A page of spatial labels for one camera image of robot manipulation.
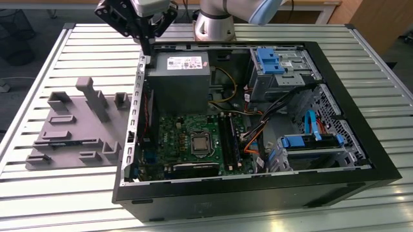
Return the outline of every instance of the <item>floor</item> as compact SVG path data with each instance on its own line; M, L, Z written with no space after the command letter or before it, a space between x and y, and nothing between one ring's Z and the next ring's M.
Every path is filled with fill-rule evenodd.
M45 10L25 10L24 12L37 33L36 37L29 40L36 59L32 63L21 67L12 67L0 59L0 78L36 77L64 23L101 23L100 19L89 10L77 10L76 14L69 10L58 10L56 19L49 19ZM184 11L179 12L177 23L185 22L183 13ZM395 41L382 58L386 62L397 62L394 73L409 90L413 91L413 44L405 44L402 40ZM0 93L0 140L4 136L2 132L13 120L33 80L18 78L5 79L4 81L10 86L10 91L8 93Z

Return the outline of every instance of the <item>green motherboard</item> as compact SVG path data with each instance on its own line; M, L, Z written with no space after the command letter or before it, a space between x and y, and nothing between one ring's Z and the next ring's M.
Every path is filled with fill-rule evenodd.
M167 165L171 163L184 162L214 162L219 164L218 175L251 174L252 165L250 156L242 153L242 147L238 147L243 159L238 167L232 170L226 167L223 155L220 132L219 132L219 116L191 115L191 116L168 116L159 118L159 146L156 150L156 164ZM239 139L240 133L244 132L243 118L240 115L232 115L232 127ZM210 152L207 155L193 155L193 136L207 134ZM153 167L148 169L151 180L163 180L163 168Z

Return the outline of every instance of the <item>power supply label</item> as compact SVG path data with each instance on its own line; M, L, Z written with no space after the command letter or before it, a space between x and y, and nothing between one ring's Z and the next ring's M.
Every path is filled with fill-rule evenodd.
M201 69L200 57L169 57L167 70Z

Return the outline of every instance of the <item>white sticker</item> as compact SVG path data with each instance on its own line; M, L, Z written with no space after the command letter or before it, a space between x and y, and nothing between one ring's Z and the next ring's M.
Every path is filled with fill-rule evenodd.
M263 168L263 160L259 157L256 157L256 163Z
M200 57L169 57L167 70L201 69Z
M250 95L248 94L244 94L244 101L250 102Z
M292 66L291 62L290 61L282 61L282 66Z

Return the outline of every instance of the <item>wooden table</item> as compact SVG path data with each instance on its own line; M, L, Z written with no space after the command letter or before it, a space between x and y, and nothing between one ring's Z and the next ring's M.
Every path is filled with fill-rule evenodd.
M199 9L199 0L187 2L189 9ZM0 9L91 10L96 8L97 3L99 0L0 0ZM338 5L340 0L294 0L294 11L320 12L314 23L326 24ZM291 0L279 8L279 11L290 10Z

